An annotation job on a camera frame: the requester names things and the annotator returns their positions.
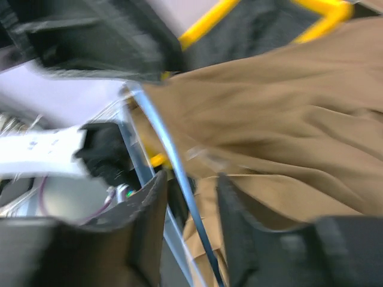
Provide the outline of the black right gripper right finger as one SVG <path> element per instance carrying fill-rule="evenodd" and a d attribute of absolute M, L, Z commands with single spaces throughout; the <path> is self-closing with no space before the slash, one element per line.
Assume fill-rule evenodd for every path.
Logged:
<path fill-rule="evenodd" d="M 225 174 L 217 199 L 231 286 L 382 285 L 382 218 L 328 216 L 271 230 Z"/>

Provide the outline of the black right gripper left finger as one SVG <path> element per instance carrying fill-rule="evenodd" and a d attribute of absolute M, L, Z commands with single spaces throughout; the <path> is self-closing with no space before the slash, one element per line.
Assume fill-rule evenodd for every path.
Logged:
<path fill-rule="evenodd" d="M 91 224 L 1 219 L 2 286 L 158 286 L 167 176 Z"/>

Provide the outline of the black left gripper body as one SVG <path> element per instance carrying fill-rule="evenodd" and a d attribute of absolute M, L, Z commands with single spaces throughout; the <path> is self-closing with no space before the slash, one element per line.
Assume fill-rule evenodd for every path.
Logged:
<path fill-rule="evenodd" d="M 2 1 L 1 25 L 23 60 L 58 77 L 158 82 L 186 68 L 147 1 Z"/>

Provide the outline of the blue wire hanger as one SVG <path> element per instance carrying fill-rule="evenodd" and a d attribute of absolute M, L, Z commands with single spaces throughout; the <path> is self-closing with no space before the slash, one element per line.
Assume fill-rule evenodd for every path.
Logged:
<path fill-rule="evenodd" d="M 128 81 L 126 83 L 126 87 L 130 91 L 130 93 L 132 93 L 132 96 L 134 97 L 135 101 L 138 103 L 145 116 L 148 118 L 153 129 L 157 133 L 157 136 L 160 139 L 164 149 L 166 150 L 168 159 L 171 162 L 175 175 L 178 179 L 178 183 L 180 184 L 183 196 L 189 207 L 191 217 L 194 220 L 197 233 L 201 239 L 203 248 L 206 252 L 217 283 L 219 286 L 224 286 L 225 284 L 220 274 L 218 261 L 212 250 L 212 246 L 209 242 L 205 227 L 203 226 L 202 219 L 200 217 L 196 202 L 193 197 L 192 189 L 189 184 L 189 180 L 187 179 L 186 172 L 183 168 L 183 164 L 177 152 L 176 146 L 171 138 L 171 135 L 168 132 L 167 127 L 165 126 L 165 123 L 163 122 L 158 110 L 155 108 L 148 95 L 141 87 L 140 83 Z"/>

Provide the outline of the tan brown skirt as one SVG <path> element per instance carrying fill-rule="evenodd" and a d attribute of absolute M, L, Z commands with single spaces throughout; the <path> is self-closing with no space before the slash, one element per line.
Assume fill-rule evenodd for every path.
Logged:
<path fill-rule="evenodd" d="M 218 172 L 274 230 L 319 216 L 382 214 L 382 17 L 142 88 L 196 179 L 194 198 L 227 286 Z"/>

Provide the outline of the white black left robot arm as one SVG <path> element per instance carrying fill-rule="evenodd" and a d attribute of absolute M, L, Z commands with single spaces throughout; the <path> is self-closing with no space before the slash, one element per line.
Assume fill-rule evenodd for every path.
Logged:
<path fill-rule="evenodd" d="M 125 96 L 143 109 L 175 168 L 184 191 L 185 171 L 173 140 L 143 82 L 185 64 L 175 35 L 147 1 L 2 1 L 1 25 L 25 60 L 62 78 L 122 80 L 115 119 L 1 139 L 1 175 L 100 176 L 118 186 L 135 169 L 141 184 L 153 171 L 130 119 Z"/>

